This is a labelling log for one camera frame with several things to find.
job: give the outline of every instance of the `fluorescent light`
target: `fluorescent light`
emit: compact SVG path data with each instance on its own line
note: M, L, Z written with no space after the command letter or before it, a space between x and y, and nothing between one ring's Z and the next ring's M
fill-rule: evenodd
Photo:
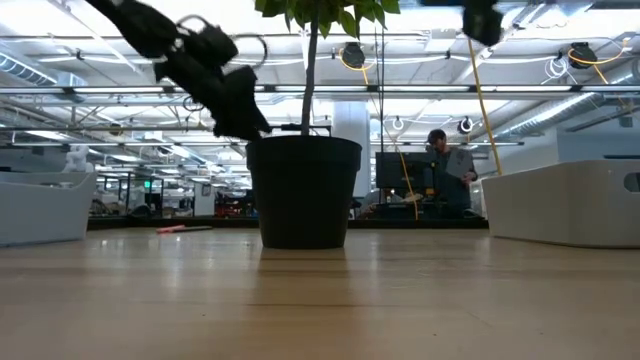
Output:
M62 146L61 143L12 143L11 146L26 146L26 147L55 147Z
M127 162L134 162L134 161L140 161L141 159L135 156L129 156L129 155L111 155L112 158L114 159L118 159L120 161L127 161Z
M187 151L187 149L183 148L182 146L172 146L171 150L173 151L174 154L178 155L178 156L182 156L183 158L188 158L191 156L191 153L189 151Z
M124 143L124 146L164 146L167 143L164 142L134 142L134 143Z
M40 136L43 138L47 138L47 139L51 139L51 140L66 140L67 137L57 133L57 132L53 132L53 131L27 131L27 134L31 134L31 135L35 135L35 136Z
M566 85L535 85L535 86L482 86L485 92L564 92L571 90Z
M0 94L11 95L50 95L50 94L64 94L62 88L55 87L20 87L20 88L0 88Z
M211 182L211 178L209 177L192 177L189 178L191 181L201 182L201 183L209 183Z
M164 93L160 86L132 86L132 87L76 87L73 90L78 94L142 94Z
M366 91L366 86L326 86L316 85L315 91L335 91L335 92L349 92L349 91Z
M276 92L278 91L304 91L304 86L290 86L290 85L278 85L276 86Z
M85 145L85 146L110 146L110 147L114 147L114 146L120 146L120 144L118 143L69 143L69 146L74 146L74 145Z
M180 143L182 146L229 146L230 142L189 142L189 143ZM238 143L240 146L246 145L246 143Z
M491 146L491 143L468 143L466 145L469 146ZM521 146L524 145L523 142L497 142L496 146Z
M587 85L582 87L582 91L593 92L614 92L614 91L640 91L640 86L629 85Z
M468 86L384 86L384 91L393 92L467 92Z

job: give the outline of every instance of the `wall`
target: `wall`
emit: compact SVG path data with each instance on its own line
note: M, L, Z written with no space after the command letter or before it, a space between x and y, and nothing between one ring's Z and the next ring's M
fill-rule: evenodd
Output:
M12 171L61 172L66 164L66 154L60 149L44 148L44 155L34 155L31 149L0 149L0 167Z

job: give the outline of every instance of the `computer monitor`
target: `computer monitor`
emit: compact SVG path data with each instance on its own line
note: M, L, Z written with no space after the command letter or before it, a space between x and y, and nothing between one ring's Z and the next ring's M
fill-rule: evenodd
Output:
M415 190L433 189L432 159L428 153L376 153L376 186L379 189L408 189L407 176L402 166L402 158L407 168L411 188Z

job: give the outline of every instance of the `black cable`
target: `black cable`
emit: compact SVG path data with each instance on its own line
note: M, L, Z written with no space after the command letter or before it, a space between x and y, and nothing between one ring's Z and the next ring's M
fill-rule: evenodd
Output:
M380 59L378 57L378 29L375 29L374 33L374 44L375 44L375 52L376 52L376 85L378 86L378 105L380 107L382 107L382 97L380 96ZM380 110L380 108L378 108L376 106L376 111L378 112L378 117L380 120L380 153L382 154L380 156L380 168L382 169L382 173L385 174L385 168L384 168L384 117L382 116L382 111ZM378 189L378 204L382 204L382 189Z

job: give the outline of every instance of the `ceiling light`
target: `ceiling light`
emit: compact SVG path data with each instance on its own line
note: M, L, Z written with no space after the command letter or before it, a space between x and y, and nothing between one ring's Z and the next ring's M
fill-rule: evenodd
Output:
M118 143L69 143L69 146L78 146L78 145L84 145L84 146L109 146L109 147L115 147L115 146L120 146L120 144Z
M567 85L535 85L535 86L482 86L484 92L564 92L571 90Z
M27 134L31 134L31 135L35 135L35 136L40 136L43 138L47 138L47 139L51 139L51 140L66 140L67 137L57 133L57 132L53 132L53 131L27 131Z
M318 91L334 91L334 92L350 92L350 91L366 91L366 86L326 86L318 85L315 87Z
M211 178L209 177L192 177L189 178L191 181L200 182L200 183L209 183L211 182Z
M143 94L143 93L163 93L160 86L139 86L139 87L76 87L73 89L78 94Z
M45 87L21 87L21 88L0 88L0 94L64 94L62 88L45 88Z
M131 142L124 143L124 146L164 146L167 143L164 142Z
M172 146L171 150L173 151L174 154L178 155L178 156L182 156L183 158L188 158L191 156L191 153L189 151L187 151L187 149L183 148L182 146Z
M20 147L55 147L62 146L62 143L12 143L11 146L20 146Z
M126 161L126 162L135 162L135 161L140 161L142 159L135 157L135 156L129 156L129 155L111 155L112 158L120 160L120 161Z
M640 86L633 85L585 85L583 91L592 92L618 92L618 91L640 91Z
M278 91L304 91L304 86L290 86L290 85L278 85L276 86L276 92Z
M467 92L468 86L384 86L384 91L392 92Z

